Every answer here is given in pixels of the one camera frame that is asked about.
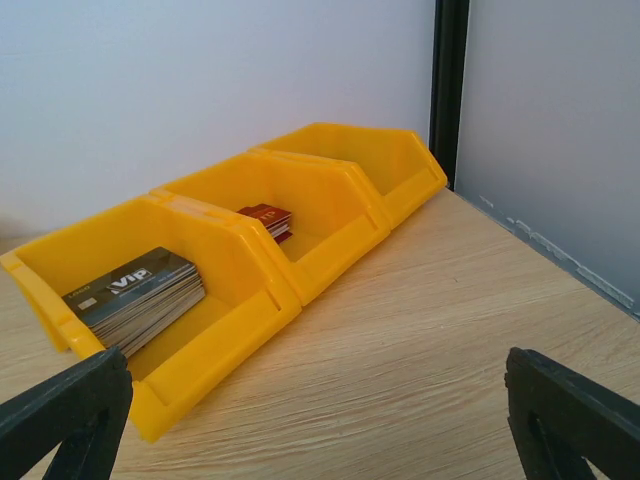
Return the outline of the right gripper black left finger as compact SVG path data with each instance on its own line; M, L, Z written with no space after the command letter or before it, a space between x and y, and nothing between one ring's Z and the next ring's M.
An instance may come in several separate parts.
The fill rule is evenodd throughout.
M45 479L108 479L132 403L127 359L100 351L1 404L1 477L20 479L50 451Z

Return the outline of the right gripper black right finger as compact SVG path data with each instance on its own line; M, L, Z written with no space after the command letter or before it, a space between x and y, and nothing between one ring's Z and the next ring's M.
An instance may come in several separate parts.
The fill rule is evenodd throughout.
M639 477L638 404L532 349L510 349L505 386L528 479Z

